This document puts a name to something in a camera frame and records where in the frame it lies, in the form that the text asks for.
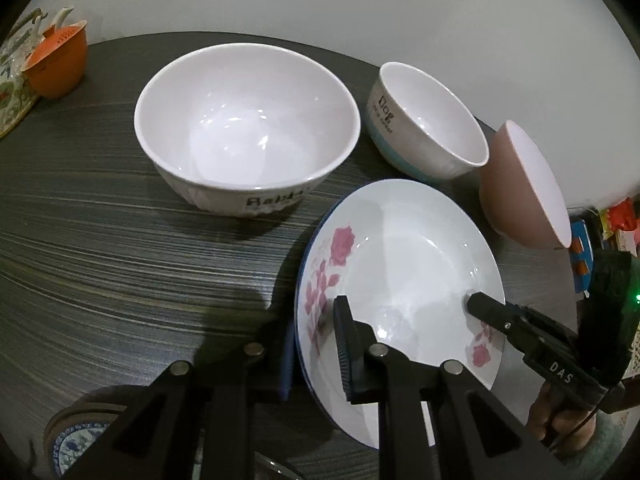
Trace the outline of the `person right hand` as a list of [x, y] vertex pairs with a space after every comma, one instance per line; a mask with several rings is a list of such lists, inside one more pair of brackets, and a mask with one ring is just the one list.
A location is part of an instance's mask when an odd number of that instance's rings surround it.
[[547, 431], [558, 433], [555, 453], [574, 454], [581, 451], [591, 440], [597, 423], [590, 417], [590, 411], [561, 411], [552, 398], [552, 385], [545, 382], [529, 409], [526, 428], [538, 440], [542, 441]]

